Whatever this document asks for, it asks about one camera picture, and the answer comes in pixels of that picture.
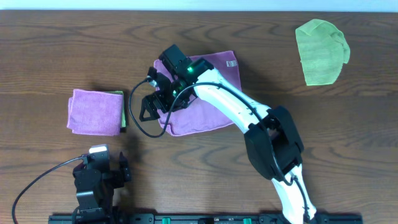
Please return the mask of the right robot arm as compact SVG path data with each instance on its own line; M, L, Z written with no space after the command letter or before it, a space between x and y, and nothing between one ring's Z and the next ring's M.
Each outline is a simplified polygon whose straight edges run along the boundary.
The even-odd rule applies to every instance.
M303 143L291 114L251 99L203 58L185 58L176 65L166 60L164 65L177 79L170 81L154 67L149 69L145 81L158 91L143 99L139 119L151 121L160 117L159 111L171 114L187 108L191 95L208 102L244 134L250 163L274 184L284 218L289 223L311 222L317 210L303 182Z

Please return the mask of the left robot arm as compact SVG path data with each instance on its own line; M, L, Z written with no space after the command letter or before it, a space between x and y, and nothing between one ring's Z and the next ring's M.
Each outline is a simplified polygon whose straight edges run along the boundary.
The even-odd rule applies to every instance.
M78 207L72 223L128 223L128 216L113 205L114 190L131 181L129 162L119 154L119 168L110 168L109 153L95 152L83 156L73 169Z

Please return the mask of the purple microfiber cloth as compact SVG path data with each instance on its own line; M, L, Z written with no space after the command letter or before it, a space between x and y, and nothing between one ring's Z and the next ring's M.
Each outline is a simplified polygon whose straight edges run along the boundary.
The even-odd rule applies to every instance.
M232 50L206 55L190 57L193 61L204 58L215 66L222 76L233 86L241 89L238 61ZM189 134L213 131L232 125L227 118L213 105L194 96L190 97L191 105L187 109L173 112L169 119L167 114L158 110L160 126L172 136L185 136Z

